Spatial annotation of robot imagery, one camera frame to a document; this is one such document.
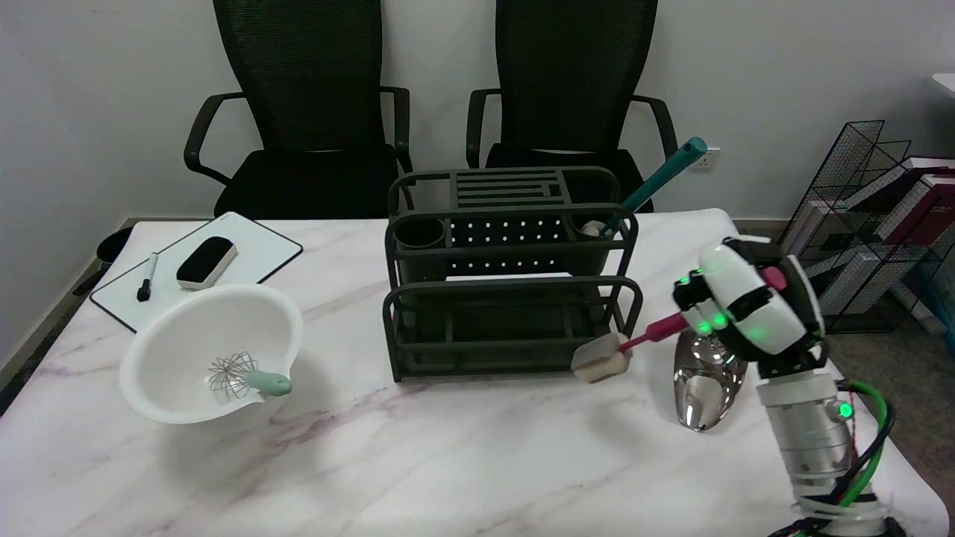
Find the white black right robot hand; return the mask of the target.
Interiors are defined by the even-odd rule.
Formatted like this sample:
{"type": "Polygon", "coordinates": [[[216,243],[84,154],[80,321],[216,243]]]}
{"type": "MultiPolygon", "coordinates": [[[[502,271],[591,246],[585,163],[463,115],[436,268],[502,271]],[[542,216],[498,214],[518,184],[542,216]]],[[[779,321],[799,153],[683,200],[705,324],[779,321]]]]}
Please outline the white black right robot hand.
{"type": "Polygon", "coordinates": [[[689,329],[714,336],[761,380],[827,364],[825,323],[795,256],[762,236],[727,236],[706,247],[671,294],[689,329]]]}

